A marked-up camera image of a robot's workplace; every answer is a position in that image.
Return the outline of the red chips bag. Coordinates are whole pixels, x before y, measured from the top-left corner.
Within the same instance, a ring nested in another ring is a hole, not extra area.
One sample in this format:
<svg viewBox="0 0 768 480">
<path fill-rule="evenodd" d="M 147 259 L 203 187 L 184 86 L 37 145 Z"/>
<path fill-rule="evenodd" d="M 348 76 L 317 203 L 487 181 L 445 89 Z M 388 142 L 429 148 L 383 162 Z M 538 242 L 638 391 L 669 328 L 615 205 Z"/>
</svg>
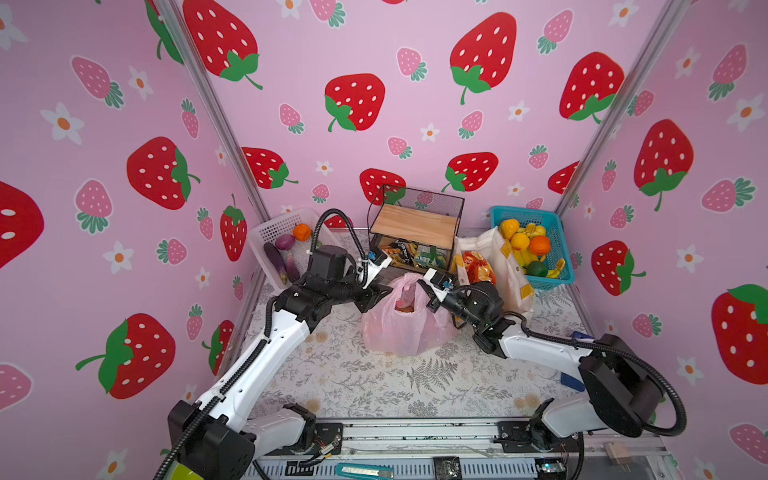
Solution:
<svg viewBox="0 0 768 480">
<path fill-rule="evenodd" d="M 463 254 L 464 268 L 470 284 L 489 282 L 496 284 L 496 275 L 490 263 L 477 251 L 466 251 Z"/>
</svg>

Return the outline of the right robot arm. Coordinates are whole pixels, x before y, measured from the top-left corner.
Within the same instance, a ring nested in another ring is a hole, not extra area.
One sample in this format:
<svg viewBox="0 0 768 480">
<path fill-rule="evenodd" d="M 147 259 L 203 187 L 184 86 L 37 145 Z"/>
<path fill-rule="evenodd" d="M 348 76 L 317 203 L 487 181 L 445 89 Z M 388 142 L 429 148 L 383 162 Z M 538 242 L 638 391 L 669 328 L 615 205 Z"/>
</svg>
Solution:
<svg viewBox="0 0 768 480">
<path fill-rule="evenodd" d="M 469 327 L 478 348 L 502 359 L 555 369 L 580 381 L 583 392 L 543 402 L 522 439 L 541 452 L 573 435 L 612 430 L 628 438 L 644 432 L 681 435 L 688 423 L 680 394 L 656 368 L 619 337 L 566 338 L 529 328 L 527 318 L 506 311 L 490 282 L 454 285 L 434 269 L 418 281 L 432 311 L 451 314 L 457 329 Z"/>
</svg>

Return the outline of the pink plastic grocery bag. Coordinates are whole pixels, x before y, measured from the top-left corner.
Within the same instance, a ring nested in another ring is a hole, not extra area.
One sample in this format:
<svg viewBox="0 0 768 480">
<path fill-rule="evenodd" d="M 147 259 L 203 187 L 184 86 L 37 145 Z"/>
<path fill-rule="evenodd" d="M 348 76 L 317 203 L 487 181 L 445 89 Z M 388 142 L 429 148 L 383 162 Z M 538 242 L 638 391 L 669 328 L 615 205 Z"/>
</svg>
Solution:
<svg viewBox="0 0 768 480">
<path fill-rule="evenodd" d="M 392 292 L 362 315 L 362 338 L 368 350 L 418 356 L 459 334 L 449 312 L 432 312 L 427 307 L 430 298 L 418 284 L 422 278 L 417 273 L 397 277 L 388 284 Z"/>
</svg>

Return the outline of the white canvas tote bag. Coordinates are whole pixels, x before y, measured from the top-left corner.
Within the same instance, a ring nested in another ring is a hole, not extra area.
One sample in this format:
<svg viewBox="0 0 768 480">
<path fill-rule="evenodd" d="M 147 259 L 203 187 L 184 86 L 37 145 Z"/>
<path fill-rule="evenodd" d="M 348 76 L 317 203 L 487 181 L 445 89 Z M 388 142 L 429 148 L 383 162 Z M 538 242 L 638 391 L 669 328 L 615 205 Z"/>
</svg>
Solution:
<svg viewBox="0 0 768 480">
<path fill-rule="evenodd" d="M 471 279 L 466 256 L 477 253 L 487 261 L 495 275 L 495 287 L 504 302 L 504 309 L 522 314 L 526 319 L 532 317 L 534 288 L 497 228 L 491 228 L 477 237 L 456 237 L 454 246 L 452 272 L 456 274 L 459 285 L 475 283 Z"/>
</svg>

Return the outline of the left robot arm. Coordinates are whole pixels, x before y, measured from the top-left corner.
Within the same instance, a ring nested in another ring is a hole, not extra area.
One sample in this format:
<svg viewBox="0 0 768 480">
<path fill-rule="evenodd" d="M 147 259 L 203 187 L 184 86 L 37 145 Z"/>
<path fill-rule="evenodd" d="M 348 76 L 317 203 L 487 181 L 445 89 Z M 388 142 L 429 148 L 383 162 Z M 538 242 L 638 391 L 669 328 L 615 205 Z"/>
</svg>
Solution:
<svg viewBox="0 0 768 480">
<path fill-rule="evenodd" d="M 193 404 L 178 402 L 168 415 L 172 441 L 155 473 L 163 479 L 179 462 L 204 479 L 239 479 L 260 446 L 277 448 L 277 436 L 286 433 L 286 445 L 299 443 L 311 416 L 287 407 L 267 422 L 266 434 L 244 431 L 261 393 L 287 357 L 314 331 L 336 305 L 352 303 L 366 312 L 390 293 L 377 283 L 389 265 L 383 254 L 365 251 L 354 260 L 332 244 L 310 243 L 308 269 L 300 279 L 269 299 L 260 335 L 231 368 Z"/>
</svg>

